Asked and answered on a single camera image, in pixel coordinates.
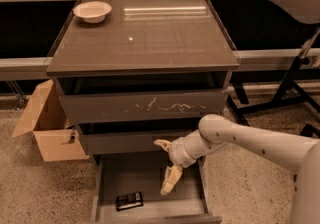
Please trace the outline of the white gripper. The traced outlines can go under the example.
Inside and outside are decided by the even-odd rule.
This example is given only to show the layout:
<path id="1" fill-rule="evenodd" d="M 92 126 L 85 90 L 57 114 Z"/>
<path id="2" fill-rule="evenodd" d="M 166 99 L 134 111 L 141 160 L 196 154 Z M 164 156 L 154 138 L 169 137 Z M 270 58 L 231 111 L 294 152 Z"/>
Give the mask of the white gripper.
<path id="1" fill-rule="evenodd" d="M 160 190 L 161 195 L 168 195 L 181 178 L 183 168 L 188 168 L 196 160 L 187 152 L 183 137 L 174 140 L 172 143 L 168 140 L 158 139 L 154 141 L 154 144 L 168 152 L 169 159 L 174 164 L 166 168 L 164 181 Z"/>

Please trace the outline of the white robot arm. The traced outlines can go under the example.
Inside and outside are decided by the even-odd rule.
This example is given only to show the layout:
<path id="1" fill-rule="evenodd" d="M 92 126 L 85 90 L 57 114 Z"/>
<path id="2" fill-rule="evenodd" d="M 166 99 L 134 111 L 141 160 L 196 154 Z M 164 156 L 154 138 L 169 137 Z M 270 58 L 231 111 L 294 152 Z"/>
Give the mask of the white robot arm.
<path id="1" fill-rule="evenodd" d="M 173 163 L 166 169 L 160 193 L 169 194 L 185 168 L 228 143 L 294 172 L 296 191 L 289 224 L 320 224 L 320 141 L 239 125 L 216 114 L 202 117 L 198 129 L 184 137 L 172 142 L 163 139 L 154 142 L 168 153 Z"/>

